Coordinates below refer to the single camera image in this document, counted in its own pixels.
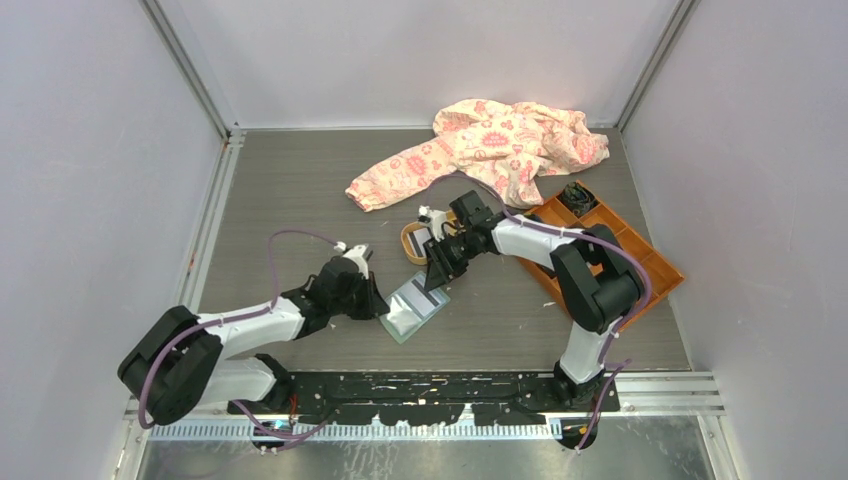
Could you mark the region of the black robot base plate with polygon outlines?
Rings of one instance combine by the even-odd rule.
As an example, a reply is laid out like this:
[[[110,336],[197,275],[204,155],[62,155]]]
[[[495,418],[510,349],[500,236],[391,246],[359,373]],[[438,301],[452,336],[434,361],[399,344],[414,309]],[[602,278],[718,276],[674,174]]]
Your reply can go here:
[[[470,410],[477,426],[533,425],[556,413],[620,408],[614,390],[570,399],[546,372],[295,372],[280,394],[245,402],[255,415],[306,424],[452,425]]]

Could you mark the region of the yellow oval tray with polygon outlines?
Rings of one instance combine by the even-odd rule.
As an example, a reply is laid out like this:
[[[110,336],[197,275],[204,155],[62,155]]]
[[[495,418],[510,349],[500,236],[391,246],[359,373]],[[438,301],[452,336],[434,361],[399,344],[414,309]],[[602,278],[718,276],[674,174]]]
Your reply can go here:
[[[400,240],[407,259],[414,265],[426,266],[428,255],[424,245],[435,238],[446,240],[459,230],[456,214],[452,211],[432,210],[421,206],[416,221],[407,224],[401,231]]]

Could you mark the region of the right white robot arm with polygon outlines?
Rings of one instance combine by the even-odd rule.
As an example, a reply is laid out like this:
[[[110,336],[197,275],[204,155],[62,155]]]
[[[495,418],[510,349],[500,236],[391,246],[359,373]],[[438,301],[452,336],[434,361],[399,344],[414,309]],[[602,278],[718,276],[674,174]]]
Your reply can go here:
[[[554,365],[552,389],[562,407],[582,409],[604,375],[606,352],[620,323],[650,297],[644,270],[604,225],[568,229],[496,213],[475,191],[451,202],[450,212],[454,221],[445,211],[418,210],[419,223],[430,232],[423,244],[425,289],[449,284],[484,253],[523,259],[553,274],[574,324]]]

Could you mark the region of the green card holder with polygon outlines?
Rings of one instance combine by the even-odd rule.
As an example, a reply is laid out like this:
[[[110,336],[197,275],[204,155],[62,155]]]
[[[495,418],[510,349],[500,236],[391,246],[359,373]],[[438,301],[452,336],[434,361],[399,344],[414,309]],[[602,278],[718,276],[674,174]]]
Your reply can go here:
[[[389,305],[389,312],[379,317],[379,320],[387,331],[387,333],[398,344],[405,343],[412,335],[414,335],[421,327],[423,327],[431,318],[438,314],[450,302],[449,301],[441,309],[434,311],[429,315],[421,315],[414,307],[410,305],[410,303],[403,295],[404,285],[409,280],[404,282],[388,297],[387,304]],[[441,290],[446,296],[448,296],[443,289],[436,289]]]

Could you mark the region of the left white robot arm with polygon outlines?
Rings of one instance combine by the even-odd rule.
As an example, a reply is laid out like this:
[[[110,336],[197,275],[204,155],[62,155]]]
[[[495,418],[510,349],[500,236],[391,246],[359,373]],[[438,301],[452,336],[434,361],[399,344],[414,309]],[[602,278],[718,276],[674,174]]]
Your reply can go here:
[[[119,364],[117,376],[148,427],[223,401],[234,411],[277,413],[289,409],[294,380],[260,347],[303,339],[335,316],[375,320],[389,311],[366,261],[335,256],[305,284],[260,305],[201,315],[183,305],[168,309]]]

